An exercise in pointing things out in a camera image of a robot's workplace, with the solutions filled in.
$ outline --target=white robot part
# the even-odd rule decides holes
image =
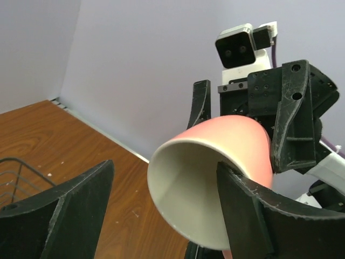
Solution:
[[[222,72],[222,84],[227,85],[229,81],[247,77],[252,72],[271,69],[270,57],[266,50],[255,52],[256,61],[253,64],[225,69]]]
[[[262,24],[260,27],[263,26],[270,26],[272,37],[276,37],[278,34],[278,26],[277,22],[270,22],[266,24]],[[240,28],[252,28],[251,24],[245,24],[241,26],[237,26],[228,30],[223,31],[220,36],[225,37],[230,32],[234,32],[239,30]],[[252,72],[257,72],[261,70],[268,70],[272,68],[270,57],[265,49],[255,51],[256,61],[253,64],[234,67],[232,69],[224,69],[222,72],[222,85],[229,84],[229,81],[236,80],[240,78],[247,77]]]

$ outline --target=wood grain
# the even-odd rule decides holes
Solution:
[[[114,161],[113,189],[96,259],[184,258],[187,240],[164,221],[150,198],[147,163],[49,101],[1,114],[0,125],[0,158],[21,158],[51,174],[55,183],[104,160]],[[10,167],[2,165],[0,172]]]

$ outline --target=wire rack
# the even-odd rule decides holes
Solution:
[[[0,159],[0,209],[56,186],[19,158]]]

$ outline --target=purple cable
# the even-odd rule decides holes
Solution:
[[[272,46],[272,65],[277,67],[277,36],[273,38],[274,45]]]
[[[273,68],[276,68],[277,67],[277,36],[273,38],[273,41],[274,41],[274,45],[272,46],[271,59],[272,59]],[[329,142],[329,140],[327,140],[324,136],[321,137],[321,141],[325,143],[332,151],[336,152],[339,156],[345,159],[345,153],[343,153],[341,150],[336,148],[336,146],[334,146],[331,142]]]

